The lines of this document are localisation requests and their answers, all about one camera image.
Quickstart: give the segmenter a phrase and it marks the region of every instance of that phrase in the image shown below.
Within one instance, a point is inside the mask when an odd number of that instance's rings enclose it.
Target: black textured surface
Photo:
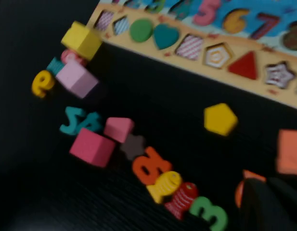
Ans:
[[[134,134],[223,207],[228,230],[237,230],[242,169],[275,174],[278,130],[297,129],[297,110],[105,44],[89,66],[108,87],[103,100],[81,101],[59,84],[49,99],[35,98],[33,78],[60,57],[72,22],[86,23],[96,5],[0,0],[0,230],[207,230],[199,218],[179,222],[155,205],[120,152],[106,170],[69,155],[74,138],[58,130],[66,106],[132,118]],[[225,139],[203,128],[203,109],[220,102],[239,118]]]

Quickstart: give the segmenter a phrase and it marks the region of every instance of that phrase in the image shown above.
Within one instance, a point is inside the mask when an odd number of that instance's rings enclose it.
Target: shape puzzle board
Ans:
[[[129,33],[139,19],[154,27],[144,42]],[[101,0],[87,26],[104,42],[297,108],[297,0]]]

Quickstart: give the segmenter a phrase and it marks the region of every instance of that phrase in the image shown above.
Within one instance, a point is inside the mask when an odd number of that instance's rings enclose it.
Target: yellow pentagon block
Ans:
[[[74,22],[62,39],[62,44],[88,61],[94,57],[101,43],[101,39],[91,29],[79,22]]]
[[[228,136],[238,119],[225,103],[207,107],[204,110],[204,127],[221,136]]]

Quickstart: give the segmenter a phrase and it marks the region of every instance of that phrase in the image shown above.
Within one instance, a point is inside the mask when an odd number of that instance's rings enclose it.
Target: orange square block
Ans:
[[[277,170],[297,175],[297,130],[280,130]]]

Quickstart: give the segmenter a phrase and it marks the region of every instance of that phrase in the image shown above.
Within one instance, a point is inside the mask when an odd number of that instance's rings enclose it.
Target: pink block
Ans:
[[[98,84],[98,80],[75,60],[69,60],[56,78],[67,90],[81,99]]]
[[[69,152],[91,165],[105,167],[114,148],[112,140],[82,128]]]
[[[120,143],[124,143],[133,126],[134,122],[129,118],[110,117],[106,120],[103,133]]]

